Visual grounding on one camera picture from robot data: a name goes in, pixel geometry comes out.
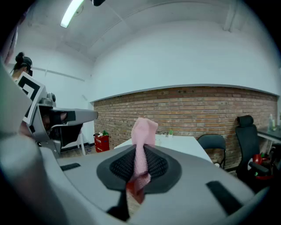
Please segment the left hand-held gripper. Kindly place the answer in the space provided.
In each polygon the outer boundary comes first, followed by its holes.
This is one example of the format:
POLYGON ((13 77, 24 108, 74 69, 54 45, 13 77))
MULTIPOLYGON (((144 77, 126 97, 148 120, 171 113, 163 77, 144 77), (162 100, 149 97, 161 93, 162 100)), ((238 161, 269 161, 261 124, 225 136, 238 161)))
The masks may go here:
POLYGON ((17 79, 17 85, 32 100, 20 131, 40 147, 50 148, 56 158, 61 147, 77 141, 84 123, 98 118, 98 112, 89 109, 55 108, 55 95, 25 72, 17 79))

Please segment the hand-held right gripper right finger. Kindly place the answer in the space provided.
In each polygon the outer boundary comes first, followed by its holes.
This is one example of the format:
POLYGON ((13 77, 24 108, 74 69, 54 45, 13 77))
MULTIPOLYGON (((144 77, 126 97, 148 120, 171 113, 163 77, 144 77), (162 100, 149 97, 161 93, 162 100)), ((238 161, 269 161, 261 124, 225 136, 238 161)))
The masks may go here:
POLYGON ((146 194, 132 225, 262 225, 269 189, 254 193, 245 183, 211 162, 171 149, 149 146, 167 159, 167 172, 153 180, 164 193, 146 194))

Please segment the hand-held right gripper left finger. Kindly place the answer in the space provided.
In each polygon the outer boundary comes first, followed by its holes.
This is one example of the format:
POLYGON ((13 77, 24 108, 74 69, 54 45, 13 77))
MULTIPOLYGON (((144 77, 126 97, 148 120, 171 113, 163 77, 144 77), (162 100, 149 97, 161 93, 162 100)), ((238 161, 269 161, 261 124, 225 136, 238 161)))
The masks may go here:
POLYGON ((67 219, 67 225, 129 225, 109 214, 120 193, 108 190, 97 176, 98 165, 132 145, 103 153, 56 159, 52 151, 40 149, 45 171, 67 219))

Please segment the pink wiping cloth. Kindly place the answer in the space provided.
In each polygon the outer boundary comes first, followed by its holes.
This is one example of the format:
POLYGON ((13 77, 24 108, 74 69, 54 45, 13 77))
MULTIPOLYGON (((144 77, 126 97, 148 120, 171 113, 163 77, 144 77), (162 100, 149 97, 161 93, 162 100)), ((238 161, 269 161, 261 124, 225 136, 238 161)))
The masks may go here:
POLYGON ((136 146, 133 161, 133 175, 126 185, 126 193, 133 197, 138 204, 144 200, 144 187, 151 181, 148 172, 148 160, 144 151, 144 145, 155 144, 155 133, 158 124, 147 118, 138 118, 131 131, 132 143, 136 146))

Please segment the white side table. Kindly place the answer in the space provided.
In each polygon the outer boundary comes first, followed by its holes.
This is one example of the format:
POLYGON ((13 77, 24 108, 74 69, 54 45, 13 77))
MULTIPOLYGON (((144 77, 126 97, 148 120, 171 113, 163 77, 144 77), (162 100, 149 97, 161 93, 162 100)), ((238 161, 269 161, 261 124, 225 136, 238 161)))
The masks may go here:
POLYGON ((85 156, 86 155, 86 151, 85 151, 85 146, 84 146, 84 141, 83 141, 83 133, 82 131, 80 131, 79 136, 76 140, 76 146, 71 146, 71 147, 63 147, 62 148, 62 152, 66 152, 69 150, 75 150, 75 149, 82 149, 82 154, 85 156))

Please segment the red box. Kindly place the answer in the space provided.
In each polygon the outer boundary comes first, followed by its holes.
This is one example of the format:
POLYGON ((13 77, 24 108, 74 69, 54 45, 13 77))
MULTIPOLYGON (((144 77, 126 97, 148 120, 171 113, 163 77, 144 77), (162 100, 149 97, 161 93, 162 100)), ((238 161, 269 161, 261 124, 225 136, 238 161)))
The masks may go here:
POLYGON ((109 150, 109 138, 108 135, 94 137, 95 149, 97 153, 105 152, 109 150))

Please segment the black folding chair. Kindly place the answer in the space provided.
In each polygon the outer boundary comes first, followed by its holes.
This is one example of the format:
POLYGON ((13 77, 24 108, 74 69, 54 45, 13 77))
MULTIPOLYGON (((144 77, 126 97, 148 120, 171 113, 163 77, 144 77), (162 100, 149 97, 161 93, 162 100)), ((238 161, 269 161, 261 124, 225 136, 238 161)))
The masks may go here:
POLYGON ((223 150, 223 159, 219 166, 225 169, 226 164, 226 142, 223 136, 219 134, 204 134, 198 138, 198 143, 203 149, 221 149, 223 150))

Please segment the black office chair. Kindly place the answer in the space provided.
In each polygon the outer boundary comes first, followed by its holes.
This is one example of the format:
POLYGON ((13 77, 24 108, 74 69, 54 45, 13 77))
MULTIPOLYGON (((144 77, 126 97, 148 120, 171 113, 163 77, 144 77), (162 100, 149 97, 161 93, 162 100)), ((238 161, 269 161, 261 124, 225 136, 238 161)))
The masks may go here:
POLYGON ((256 125, 253 124, 253 117, 250 115, 237 117, 238 126, 235 128, 235 133, 241 149, 241 161, 236 169, 237 177, 247 184, 255 192, 269 186, 271 180, 258 180, 251 171, 249 162, 255 154, 262 154, 259 148, 259 137, 256 125))

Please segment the translucent plastic bottle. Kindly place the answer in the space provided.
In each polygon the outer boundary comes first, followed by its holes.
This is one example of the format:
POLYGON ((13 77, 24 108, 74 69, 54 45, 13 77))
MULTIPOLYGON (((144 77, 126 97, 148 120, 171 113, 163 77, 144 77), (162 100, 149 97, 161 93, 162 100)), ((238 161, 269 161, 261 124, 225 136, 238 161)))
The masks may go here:
POLYGON ((269 116, 268 130, 269 131, 276 131, 275 119, 273 119, 272 114, 270 114, 270 116, 269 116))

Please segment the long ceiling light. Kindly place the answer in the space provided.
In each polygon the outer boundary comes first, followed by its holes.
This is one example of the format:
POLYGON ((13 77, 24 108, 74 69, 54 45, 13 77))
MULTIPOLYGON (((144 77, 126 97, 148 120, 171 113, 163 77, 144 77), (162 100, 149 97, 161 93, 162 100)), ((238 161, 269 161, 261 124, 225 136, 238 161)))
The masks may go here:
POLYGON ((75 16, 78 16, 83 11, 83 2, 84 0, 72 0, 69 4, 66 12, 61 20, 60 26, 67 28, 71 19, 75 16))

